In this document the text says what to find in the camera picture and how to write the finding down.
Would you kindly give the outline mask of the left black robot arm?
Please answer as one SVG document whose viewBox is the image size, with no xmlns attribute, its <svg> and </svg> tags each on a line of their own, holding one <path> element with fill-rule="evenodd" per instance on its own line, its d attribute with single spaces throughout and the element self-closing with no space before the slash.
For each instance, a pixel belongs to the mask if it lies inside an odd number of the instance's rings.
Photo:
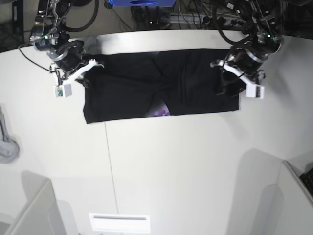
<svg viewBox="0 0 313 235">
<path fill-rule="evenodd" d="M 237 14 L 244 22 L 241 32 L 245 38 L 234 41 L 223 32 L 218 21 L 218 8 L 223 6 Z M 219 0 L 212 8 L 213 25 L 220 36 L 231 47 L 222 60 L 211 62 L 211 67 L 220 68 L 220 80 L 216 94 L 238 95 L 245 91 L 246 97 L 263 98 L 262 81 L 266 74 L 260 68 L 275 54 L 282 44 L 280 9 L 276 1 L 271 0 Z"/>
</svg>

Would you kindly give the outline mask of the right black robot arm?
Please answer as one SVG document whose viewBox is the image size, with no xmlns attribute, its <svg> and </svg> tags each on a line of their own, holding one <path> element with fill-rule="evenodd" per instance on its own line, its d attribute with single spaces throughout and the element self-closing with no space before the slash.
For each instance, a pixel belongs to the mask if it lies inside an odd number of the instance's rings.
<svg viewBox="0 0 313 235">
<path fill-rule="evenodd" d="M 86 54 L 84 41 L 71 41 L 69 35 L 70 32 L 81 32 L 92 25 L 97 17 L 99 1 L 94 1 L 92 16 L 84 26 L 77 28 L 66 26 L 66 16 L 73 7 L 82 7 L 89 3 L 89 0 L 39 1 L 29 42 L 18 46 L 19 52 L 26 60 L 56 76 L 57 87 L 69 85 L 74 81 L 87 87 L 85 73 L 95 66 L 104 66 L 94 56 Z M 52 60 L 50 68 L 45 68 L 27 57 L 22 52 L 22 47 L 26 45 L 33 45 L 37 51 L 45 52 Z"/>
</svg>

